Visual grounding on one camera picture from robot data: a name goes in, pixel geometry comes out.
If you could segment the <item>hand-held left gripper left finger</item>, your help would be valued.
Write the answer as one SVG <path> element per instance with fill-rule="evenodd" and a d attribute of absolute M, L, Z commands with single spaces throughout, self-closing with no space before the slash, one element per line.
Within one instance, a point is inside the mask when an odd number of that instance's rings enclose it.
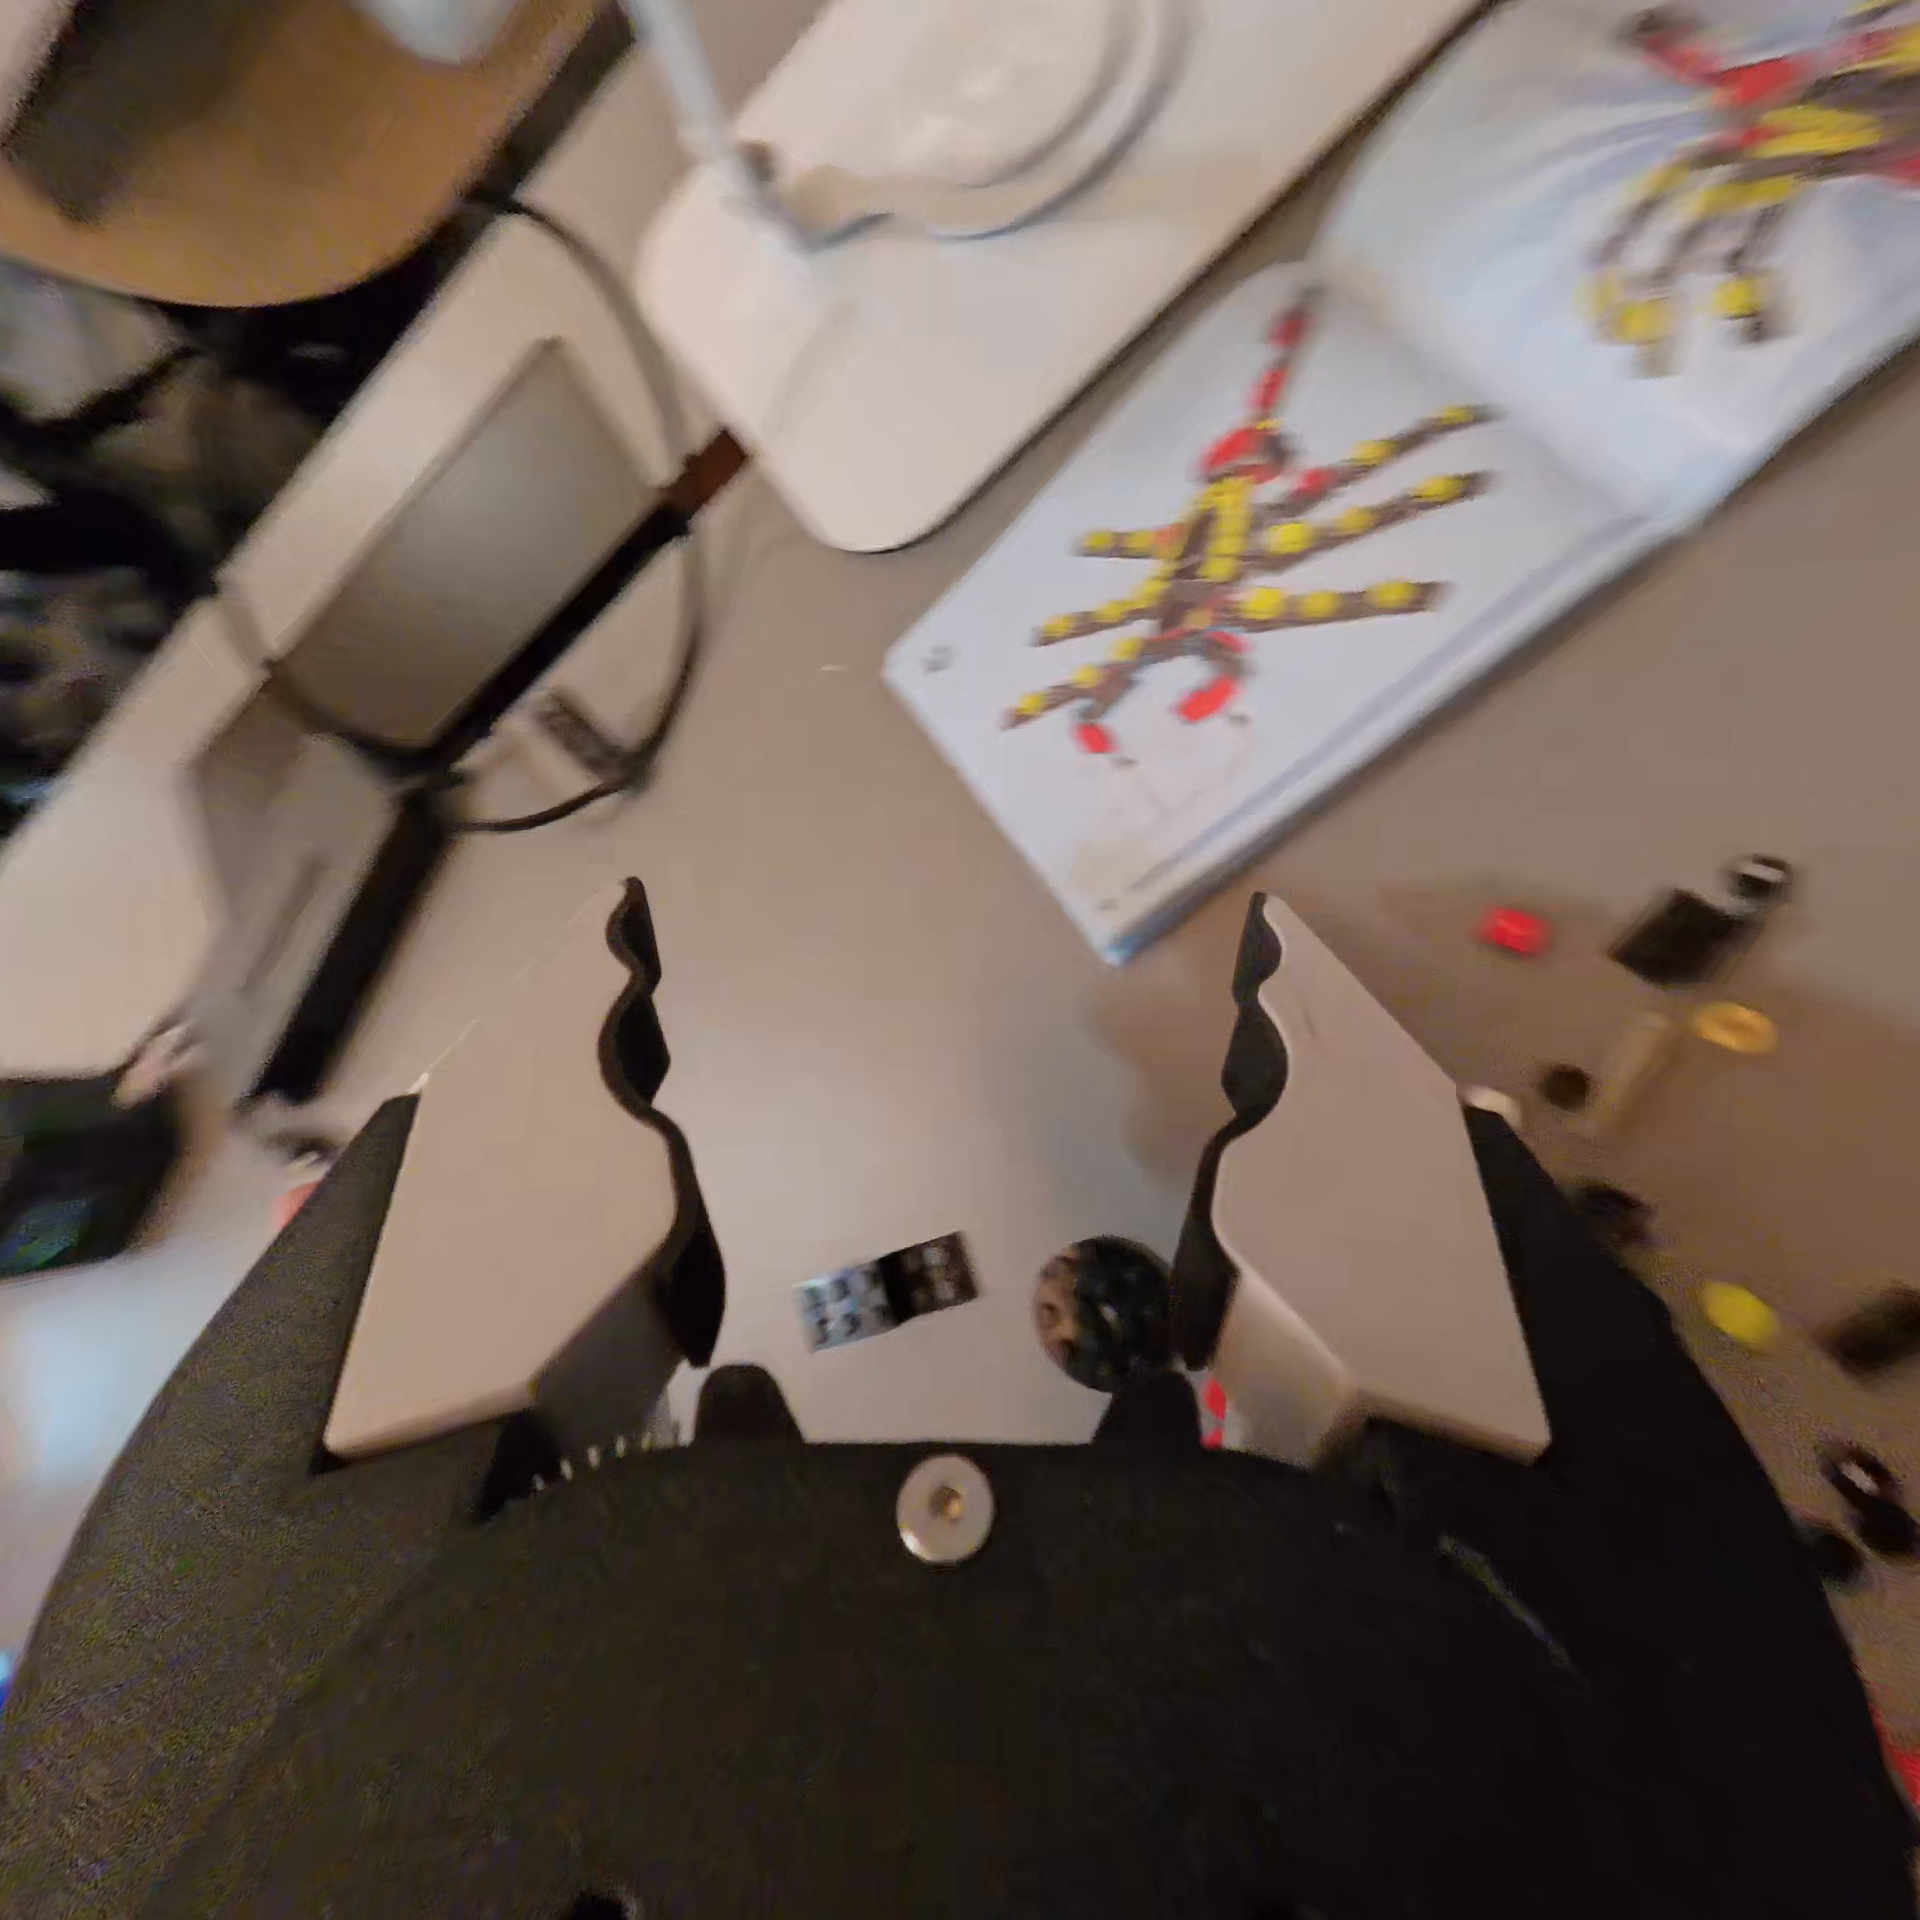
<path fill-rule="evenodd" d="M 667 1442 L 726 1268 L 670 1072 L 638 877 L 597 892 L 422 1074 L 323 1444 L 530 1418 L 565 1458 Z"/>

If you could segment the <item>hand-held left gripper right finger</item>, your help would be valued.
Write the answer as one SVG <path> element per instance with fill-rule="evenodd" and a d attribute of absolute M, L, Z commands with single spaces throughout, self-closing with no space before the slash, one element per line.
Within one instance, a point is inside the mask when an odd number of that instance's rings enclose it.
<path fill-rule="evenodd" d="M 1306 1470 L 1371 1423 L 1536 1462 L 1553 1429 L 1453 1078 L 1284 899 L 1249 906 L 1227 1121 L 1172 1255 L 1225 1447 Z"/>

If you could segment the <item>round black lego piece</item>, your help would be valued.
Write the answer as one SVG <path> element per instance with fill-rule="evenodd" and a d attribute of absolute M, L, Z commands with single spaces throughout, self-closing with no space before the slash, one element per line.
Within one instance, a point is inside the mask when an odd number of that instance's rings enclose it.
<path fill-rule="evenodd" d="M 1096 1394 L 1174 1363 L 1171 1268 L 1134 1237 L 1096 1233 L 1061 1248 L 1039 1273 L 1032 1316 L 1049 1360 Z"/>

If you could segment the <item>black lego plate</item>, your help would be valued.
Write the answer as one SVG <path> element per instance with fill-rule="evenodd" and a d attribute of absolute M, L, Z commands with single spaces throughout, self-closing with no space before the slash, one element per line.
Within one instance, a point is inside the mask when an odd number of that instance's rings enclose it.
<path fill-rule="evenodd" d="M 841 1266 L 794 1287 L 809 1354 L 879 1338 L 977 1297 L 978 1279 L 961 1232 Z"/>

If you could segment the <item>pile of loose lego pieces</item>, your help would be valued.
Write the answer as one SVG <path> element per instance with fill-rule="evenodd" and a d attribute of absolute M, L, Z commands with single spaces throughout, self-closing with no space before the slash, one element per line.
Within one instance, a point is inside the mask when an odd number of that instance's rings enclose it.
<path fill-rule="evenodd" d="M 1514 1089 L 1576 1211 L 1786 1470 L 1823 1581 L 1917 1572 L 1917 1030 L 1805 993 L 1797 870 L 1729 864 L 1544 962 Z"/>

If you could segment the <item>lego instruction booklet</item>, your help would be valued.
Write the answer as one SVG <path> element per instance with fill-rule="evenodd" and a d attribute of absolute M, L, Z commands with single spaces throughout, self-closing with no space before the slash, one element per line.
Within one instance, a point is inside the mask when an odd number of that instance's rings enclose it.
<path fill-rule="evenodd" d="M 1917 4 L 1501 4 L 883 666 L 1130 957 L 1917 340 Z"/>

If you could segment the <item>black battery charger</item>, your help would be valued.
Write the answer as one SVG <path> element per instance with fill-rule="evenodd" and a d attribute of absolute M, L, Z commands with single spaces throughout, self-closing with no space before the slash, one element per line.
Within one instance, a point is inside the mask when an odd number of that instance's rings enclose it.
<path fill-rule="evenodd" d="M 3 1083 L 3 1281 L 123 1253 L 184 1150 L 183 1098 L 123 1100 L 114 1074 Z"/>

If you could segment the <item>grey flat box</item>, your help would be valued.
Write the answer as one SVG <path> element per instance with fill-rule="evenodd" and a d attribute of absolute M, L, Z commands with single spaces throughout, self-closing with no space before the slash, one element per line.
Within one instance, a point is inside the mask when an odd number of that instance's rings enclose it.
<path fill-rule="evenodd" d="M 657 499 L 580 351 L 542 337 L 283 650 L 240 587 L 221 585 L 221 613 L 309 732 L 394 774 L 452 765 L 541 675 L 536 647 Z"/>

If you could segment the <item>white lamp base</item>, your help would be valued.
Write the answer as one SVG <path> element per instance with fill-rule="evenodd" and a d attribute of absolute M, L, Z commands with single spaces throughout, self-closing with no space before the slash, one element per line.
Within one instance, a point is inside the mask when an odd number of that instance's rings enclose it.
<path fill-rule="evenodd" d="M 726 107 L 693 4 L 624 4 L 687 155 L 641 312 L 792 516 L 948 522 L 1475 11 L 827 4 Z"/>

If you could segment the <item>round wooden seat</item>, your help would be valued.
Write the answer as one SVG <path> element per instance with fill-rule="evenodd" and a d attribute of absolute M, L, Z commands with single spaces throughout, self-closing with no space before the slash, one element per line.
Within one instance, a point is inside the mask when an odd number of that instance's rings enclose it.
<path fill-rule="evenodd" d="M 266 4 L 233 79 L 100 217 L 69 217 L 5 160 L 5 259 L 194 307 L 345 292 L 444 222 L 609 11 L 518 4 L 483 57 L 443 64 L 355 4 Z"/>

